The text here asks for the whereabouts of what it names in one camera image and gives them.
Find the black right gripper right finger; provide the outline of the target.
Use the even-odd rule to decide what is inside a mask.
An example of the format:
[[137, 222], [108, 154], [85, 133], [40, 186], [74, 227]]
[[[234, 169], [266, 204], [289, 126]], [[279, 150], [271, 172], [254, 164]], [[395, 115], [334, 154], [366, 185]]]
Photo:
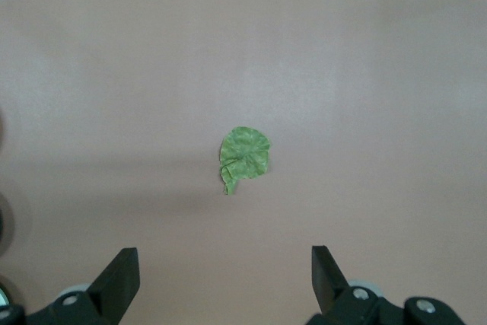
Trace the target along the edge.
[[466, 325], [438, 299], [411, 297], [398, 307], [363, 285], [350, 285], [326, 246], [312, 247], [311, 269], [320, 313], [306, 325]]

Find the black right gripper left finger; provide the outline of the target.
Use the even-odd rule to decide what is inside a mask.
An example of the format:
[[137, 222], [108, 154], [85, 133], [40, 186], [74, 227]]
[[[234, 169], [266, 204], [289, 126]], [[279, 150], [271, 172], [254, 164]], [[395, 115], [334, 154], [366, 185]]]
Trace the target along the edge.
[[138, 251], [124, 248], [86, 290], [58, 297], [26, 325], [119, 325], [139, 288]]

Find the green lettuce leaf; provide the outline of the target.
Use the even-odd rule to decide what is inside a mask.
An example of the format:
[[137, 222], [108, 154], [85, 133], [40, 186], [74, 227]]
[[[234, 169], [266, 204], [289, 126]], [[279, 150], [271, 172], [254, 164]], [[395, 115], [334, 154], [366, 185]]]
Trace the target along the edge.
[[240, 180], [255, 179], [269, 168], [271, 143], [259, 130], [233, 128], [223, 139], [219, 154], [224, 193], [233, 195]]

